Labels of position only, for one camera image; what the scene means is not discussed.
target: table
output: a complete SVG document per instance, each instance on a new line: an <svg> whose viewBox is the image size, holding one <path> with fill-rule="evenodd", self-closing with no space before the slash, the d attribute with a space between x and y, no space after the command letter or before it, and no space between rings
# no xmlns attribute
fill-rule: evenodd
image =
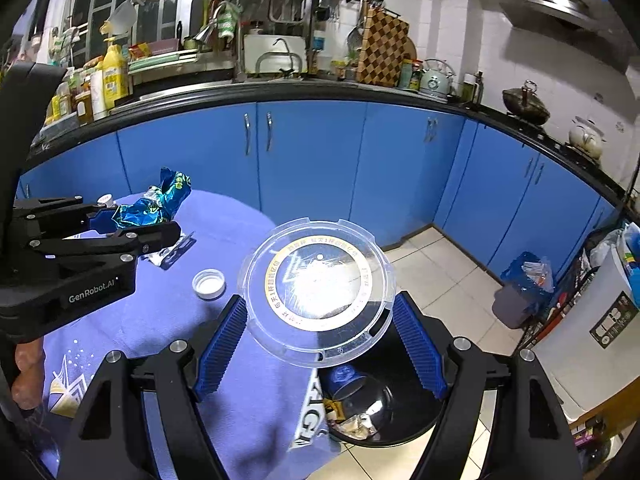
<svg viewBox="0 0 640 480"><path fill-rule="evenodd" d="M131 204L138 198L130 195L117 202ZM274 227L265 215L235 199L199 190L184 201L175 220L184 232L194 231L197 241L170 269L140 261L132 296L45 338L44 406L30 422L41 458L53 474L69 417L104 355L119 349L129 358L145 356L177 338L190 338L236 293L242 261ZM214 301L201 300L191 288L193 276L207 268L226 277L226 291ZM271 356L244 332L218 391L198 406L231 480L300 480L339 453L327 434L318 434L310 446L290 448L310 374ZM155 396L145 394L144 399L158 471L162 480L174 479Z"/></svg>

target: white appliance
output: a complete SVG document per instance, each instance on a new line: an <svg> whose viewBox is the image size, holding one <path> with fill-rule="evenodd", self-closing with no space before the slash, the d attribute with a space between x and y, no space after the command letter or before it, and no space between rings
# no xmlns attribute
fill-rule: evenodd
<svg viewBox="0 0 640 480"><path fill-rule="evenodd" d="M640 376L640 314L605 348L590 333L601 326L599 322L621 292L633 298L613 247L564 320L533 348L570 421Z"/></svg>
<svg viewBox="0 0 640 480"><path fill-rule="evenodd" d="M287 46L289 51L296 56L293 58L287 56ZM262 57L267 52L283 53L284 55ZM256 65L258 60L260 60L260 73L279 73L280 69L290 70L291 59L293 59L295 72L306 72L306 43L304 38L299 36L274 36L271 34L246 34L244 36L244 71L247 74L257 73Z"/></svg>

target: white bottle cap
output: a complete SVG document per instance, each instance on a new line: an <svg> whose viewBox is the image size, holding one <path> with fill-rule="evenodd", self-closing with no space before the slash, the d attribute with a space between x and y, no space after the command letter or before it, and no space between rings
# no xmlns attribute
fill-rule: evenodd
<svg viewBox="0 0 640 480"><path fill-rule="evenodd" d="M104 204L107 207L113 207L115 205L115 201L113 200L113 196L110 194L102 195L98 199L98 204Z"/></svg>
<svg viewBox="0 0 640 480"><path fill-rule="evenodd" d="M225 275L217 269L201 270L194 276L191 286L199 298L215 300L225 291Z"/></svg>

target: kitchen counter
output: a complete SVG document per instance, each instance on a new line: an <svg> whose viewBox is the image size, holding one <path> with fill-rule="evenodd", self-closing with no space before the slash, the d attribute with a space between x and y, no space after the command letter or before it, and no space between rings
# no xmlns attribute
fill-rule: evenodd
<svg viewBox="0 0 640 480"><path fill-rule="evenodd" d="M46 144L45 150L35 148L27 160L24 172L72 147L153 119L222 105L295 100L374 102L465 116L496 128L558 162L613 205L617 206L624 195L624 190L600 168L580 157L571 156L570 150L546 136L540 128L529 126L492 108L479 105L440 104L413 92L326 80L275 80L242 84L205 83L148 95L139 101L115 108L107 118L80 126L52 140Z"/></svg>

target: checkered cutting board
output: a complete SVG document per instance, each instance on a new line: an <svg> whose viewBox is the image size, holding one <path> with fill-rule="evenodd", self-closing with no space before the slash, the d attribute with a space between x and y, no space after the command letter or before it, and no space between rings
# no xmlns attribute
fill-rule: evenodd
<svg viewBox="0 0 640 480"><path fill-rule="evenodd" d="M396 86L408 33L407 22L384 9L369 9L358 60L358 82Z"/></svg>

